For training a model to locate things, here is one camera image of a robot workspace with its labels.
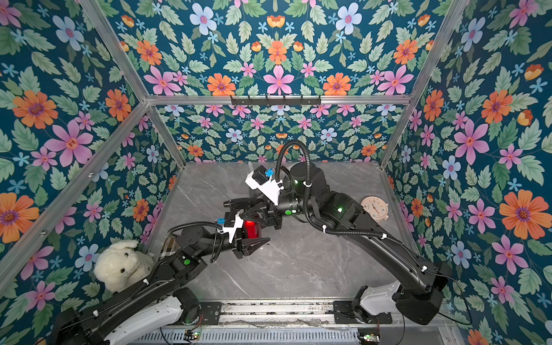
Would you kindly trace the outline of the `red can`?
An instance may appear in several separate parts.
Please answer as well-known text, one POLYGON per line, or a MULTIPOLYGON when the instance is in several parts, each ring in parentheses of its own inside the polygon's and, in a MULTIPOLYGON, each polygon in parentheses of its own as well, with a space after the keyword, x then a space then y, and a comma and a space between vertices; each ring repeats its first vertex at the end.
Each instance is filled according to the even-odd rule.
POLYGON ((258 239, 261 237, 261 226, 256 221, 244 222, 244 236, 246 239, 258 239))

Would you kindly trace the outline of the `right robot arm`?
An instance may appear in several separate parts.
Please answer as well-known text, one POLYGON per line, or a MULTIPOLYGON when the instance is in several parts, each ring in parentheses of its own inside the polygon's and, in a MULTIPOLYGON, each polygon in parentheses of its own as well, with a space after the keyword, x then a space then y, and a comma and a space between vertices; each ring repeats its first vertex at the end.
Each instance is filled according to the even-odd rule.
POLYGON ((230 243, 244 250, 246 242, 238 233, 248 222, 261 229, 281 229, 284 217, 303 215, 314 229, 356 244, 395 278, 387 285, 359 289, 352 301, 355 319, 368 322, 384 313, 400 313, 416 324, 429 324, 440 313, 443 290, 451 280, 449 267, 414 253, 385 231, 362 204, 332 191, 324 172, 310 158, 303 142, 286 142, 275 168, 259 166, 246 177, 247 186, 260 196, 225 202, 228 212, 217 222, 218 233, 227 234, 230 243))

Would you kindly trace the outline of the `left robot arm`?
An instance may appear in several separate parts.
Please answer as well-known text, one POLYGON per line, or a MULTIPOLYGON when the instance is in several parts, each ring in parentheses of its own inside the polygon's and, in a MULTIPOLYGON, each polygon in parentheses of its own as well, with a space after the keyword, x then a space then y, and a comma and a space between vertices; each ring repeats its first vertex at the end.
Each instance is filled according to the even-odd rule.
POLYGON ((201 304, 187 288, 206 268, 205 256, 221 252, 238 258, 269 242, 267 237, 231 241, 220 225, 197 221, 173 227, 177 250, 157 261, 146 277, 110 299, 81 312, 67 309, 53 326, 52 344, 129 344, 145 334, 181 321, 201 320, 201 304))

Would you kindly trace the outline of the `plaid cylinder pouch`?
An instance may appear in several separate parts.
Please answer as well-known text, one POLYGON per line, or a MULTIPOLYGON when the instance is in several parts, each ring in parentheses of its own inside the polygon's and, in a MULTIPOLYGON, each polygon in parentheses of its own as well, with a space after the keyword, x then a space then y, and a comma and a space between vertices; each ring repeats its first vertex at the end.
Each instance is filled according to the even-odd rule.
POLYGON ((180 249, 180 246, 178 245, 176 238, 167 237, 160 250, 160 259, 169 257, 172 254, 175 254, 179 249, 180 249))

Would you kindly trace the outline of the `pink round clock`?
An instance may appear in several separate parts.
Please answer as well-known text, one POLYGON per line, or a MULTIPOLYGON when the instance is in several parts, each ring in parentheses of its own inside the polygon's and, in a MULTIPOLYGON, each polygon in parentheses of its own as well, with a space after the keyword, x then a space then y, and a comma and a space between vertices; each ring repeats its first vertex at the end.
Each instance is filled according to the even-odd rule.
POLYGON ((377 221, 386 221, 389 218, 389 204, 376 196, 368 196, 361 202, 363 209, 377 221))

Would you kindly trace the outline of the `white plush dog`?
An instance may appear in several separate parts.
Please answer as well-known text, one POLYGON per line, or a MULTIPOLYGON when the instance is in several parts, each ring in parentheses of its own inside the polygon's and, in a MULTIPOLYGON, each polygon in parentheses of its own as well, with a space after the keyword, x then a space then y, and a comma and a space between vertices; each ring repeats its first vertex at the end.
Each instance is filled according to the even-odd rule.
POLYGON ((149 275, 155 260, 137 251, 138 245, 137 240, 122 240, 113 243, 99 255, 94 274, 106 290, 122 292, 149 275))

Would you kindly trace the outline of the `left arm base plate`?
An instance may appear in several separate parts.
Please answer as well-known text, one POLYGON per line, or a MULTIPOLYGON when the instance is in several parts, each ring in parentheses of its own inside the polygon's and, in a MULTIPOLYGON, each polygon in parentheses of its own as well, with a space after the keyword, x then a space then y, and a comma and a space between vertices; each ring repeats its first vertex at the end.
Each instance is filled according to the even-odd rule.
POLYGON ((217 325, 221 316, 221 302, 200 302, 198 305, 187 307, 181 323, 186 326, 213 326, 217 325))

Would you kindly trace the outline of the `black hook rail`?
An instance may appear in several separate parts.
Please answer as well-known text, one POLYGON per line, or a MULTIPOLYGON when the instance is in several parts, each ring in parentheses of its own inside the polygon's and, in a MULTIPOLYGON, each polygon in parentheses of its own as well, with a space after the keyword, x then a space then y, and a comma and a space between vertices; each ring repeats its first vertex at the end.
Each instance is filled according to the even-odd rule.
POLYGON ((322 104, 320 96, 231 96, 234 106, 317 106, 322 104))

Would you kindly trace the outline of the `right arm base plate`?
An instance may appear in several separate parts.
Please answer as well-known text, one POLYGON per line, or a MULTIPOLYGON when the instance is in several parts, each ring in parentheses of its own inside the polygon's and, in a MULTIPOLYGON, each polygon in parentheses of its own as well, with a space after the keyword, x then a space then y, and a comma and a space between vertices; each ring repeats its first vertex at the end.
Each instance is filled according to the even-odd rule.
POLYGON ((391 324, 391 313, 372 314, 361 306, 361 297, 369 290, 368 285, 362 286, 352 300, 335 300, 332 309, 327 313, 333 315, 336 324, 391 324))

